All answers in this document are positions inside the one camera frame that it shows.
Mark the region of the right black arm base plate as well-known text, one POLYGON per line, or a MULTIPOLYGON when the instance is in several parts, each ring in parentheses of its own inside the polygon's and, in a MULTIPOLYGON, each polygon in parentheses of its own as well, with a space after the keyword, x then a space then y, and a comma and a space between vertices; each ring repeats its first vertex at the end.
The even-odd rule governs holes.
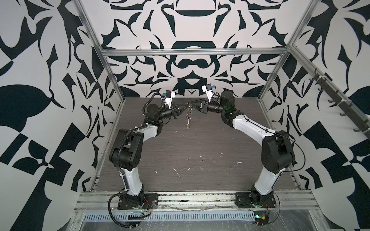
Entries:
POLYGON ((273 193, 260 195, 259 193, 235 193, 235 204, 238 208, 275 208, 276 200, 273 193))

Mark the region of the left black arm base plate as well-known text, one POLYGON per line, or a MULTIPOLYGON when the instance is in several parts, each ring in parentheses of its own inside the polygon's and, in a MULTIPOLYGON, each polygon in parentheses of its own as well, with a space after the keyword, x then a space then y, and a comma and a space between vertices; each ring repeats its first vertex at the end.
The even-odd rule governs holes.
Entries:
POLYGON ((157 193, 144 193, 137 196, 120 195, 118 210, 128 209, 151 209, 158 205, 159 195, 157 193))

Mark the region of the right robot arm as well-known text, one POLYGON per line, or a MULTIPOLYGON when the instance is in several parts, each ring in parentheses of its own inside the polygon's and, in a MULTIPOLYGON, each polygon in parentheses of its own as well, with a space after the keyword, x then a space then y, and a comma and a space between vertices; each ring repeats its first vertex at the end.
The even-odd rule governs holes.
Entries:
POLYGON ((239 208, 263 207, 274 196, 274 186, 281 174, 295 160, 293 144, 285 131, 275 131, 264 127, 245 115, 235 106, 235 97, 230 91, 221 94, 210 92, 206 99, 192 101, 193 109, 202 113, 220 113, 222 121, 228 126, 246 134, 262 147, 262 171, 251 188, 248 199, 237 199, 239 208))

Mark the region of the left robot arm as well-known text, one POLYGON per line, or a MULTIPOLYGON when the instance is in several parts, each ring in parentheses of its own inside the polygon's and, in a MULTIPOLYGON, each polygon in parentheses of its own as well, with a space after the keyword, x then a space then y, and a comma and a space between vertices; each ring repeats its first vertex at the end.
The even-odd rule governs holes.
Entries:
POLYGON ((188 106, 188 103, 171 106, 165 103, 161 106, 147 103, 143 107, 145 119, 141 126, 119 130, 113 150, 109 154, 109 161, 123 178, 125 197, 128 200, 138 204, 144 201, 144 186, 138 171, 144 142, 159 136, 165 124, 163 121, 177 119, 188 106))

